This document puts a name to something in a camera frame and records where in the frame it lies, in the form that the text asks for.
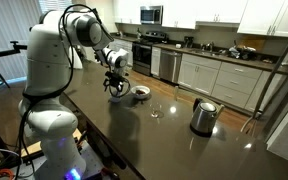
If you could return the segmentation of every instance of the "oven door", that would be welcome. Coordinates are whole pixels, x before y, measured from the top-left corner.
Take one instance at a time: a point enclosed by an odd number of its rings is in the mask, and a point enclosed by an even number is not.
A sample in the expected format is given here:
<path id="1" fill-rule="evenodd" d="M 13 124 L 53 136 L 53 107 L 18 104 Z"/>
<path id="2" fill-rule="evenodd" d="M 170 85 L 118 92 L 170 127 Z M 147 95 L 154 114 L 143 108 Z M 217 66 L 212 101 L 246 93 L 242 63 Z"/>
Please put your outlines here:
<path id="1" fill-rule="evenodd" d="M 149 76 L 151 72 L 152 47 L 133 43 L 132 52 L 133 70 Z"/>

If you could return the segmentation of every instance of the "clear drinking glass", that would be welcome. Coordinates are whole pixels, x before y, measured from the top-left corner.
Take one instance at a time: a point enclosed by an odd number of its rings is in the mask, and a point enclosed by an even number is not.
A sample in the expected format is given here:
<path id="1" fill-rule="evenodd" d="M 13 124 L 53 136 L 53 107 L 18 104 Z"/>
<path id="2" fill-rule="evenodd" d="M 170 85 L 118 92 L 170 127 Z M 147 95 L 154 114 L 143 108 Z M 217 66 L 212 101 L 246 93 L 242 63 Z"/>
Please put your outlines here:
<path id="1" fill-rule="evenodd" d="M 162 109 L 162 105 L 160 103 L 152 102 L 150 104 L 151 116 L 155 118 L 159 117 L 161 113 L 161 109 Z"/>

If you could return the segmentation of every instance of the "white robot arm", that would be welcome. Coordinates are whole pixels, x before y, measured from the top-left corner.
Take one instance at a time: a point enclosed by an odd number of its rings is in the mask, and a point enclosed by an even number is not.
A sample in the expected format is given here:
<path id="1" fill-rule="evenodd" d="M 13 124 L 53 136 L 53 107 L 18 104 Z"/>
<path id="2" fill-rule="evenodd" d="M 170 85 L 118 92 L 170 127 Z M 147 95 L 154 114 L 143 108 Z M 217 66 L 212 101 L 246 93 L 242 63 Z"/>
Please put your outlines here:
<path id="1" fill-rule="evenodd" d="M 23 142 L 25 123 L 41 140 L 41 149 L 47 160 L 36 171 L 35 179 L 63 179 L 72 170 L 82 177 L 86 169 L 72 136 L 77 127 L 77 118 L 59 102 L 59 95 L 72 79 L 72 61 L 67 60 L 69 47 L 90 46 L 100 61 L 111 66 L 104 84 L 116 88 L 117 93 L 112 96 L 122 96 L 123 83 L 128 82 L 122 76 L 127 64 L 127 52 L 106 48 L 113 39 L 96 10 L 89 10 L 88 13 L 81 13 L 67 9 L 58 16 L 56 25 L 38 24 L 30 32 L 27 84 L 24 98 L 19 104 L 22 116 L 19 140 Z"/>

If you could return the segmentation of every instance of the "small bowl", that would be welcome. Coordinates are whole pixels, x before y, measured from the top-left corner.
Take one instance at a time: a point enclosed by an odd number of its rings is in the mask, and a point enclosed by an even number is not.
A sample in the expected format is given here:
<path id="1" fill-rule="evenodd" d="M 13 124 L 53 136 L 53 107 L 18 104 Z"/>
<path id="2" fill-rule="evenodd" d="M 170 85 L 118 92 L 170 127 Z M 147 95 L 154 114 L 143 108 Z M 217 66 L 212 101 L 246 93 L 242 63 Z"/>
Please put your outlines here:
<path id="1" fill-rule="evenodd" d="M 145 99 L 149 96 L 151 91 L 150 88 L 146 86 L 134 86 L 132 87 L 131 92 L 136 99 Z"/>

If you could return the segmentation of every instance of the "stainless steel microwave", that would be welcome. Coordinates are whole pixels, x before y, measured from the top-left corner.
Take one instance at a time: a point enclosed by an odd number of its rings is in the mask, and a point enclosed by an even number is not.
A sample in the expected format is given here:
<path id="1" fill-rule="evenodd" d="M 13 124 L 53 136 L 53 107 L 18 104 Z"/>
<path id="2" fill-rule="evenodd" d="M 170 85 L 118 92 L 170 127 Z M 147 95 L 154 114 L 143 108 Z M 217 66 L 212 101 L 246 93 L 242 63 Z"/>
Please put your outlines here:
<path id="1" fill-rule="evenodd" d="M 163 6 L 141 6 L 142 24 L 162 24 Z"/>

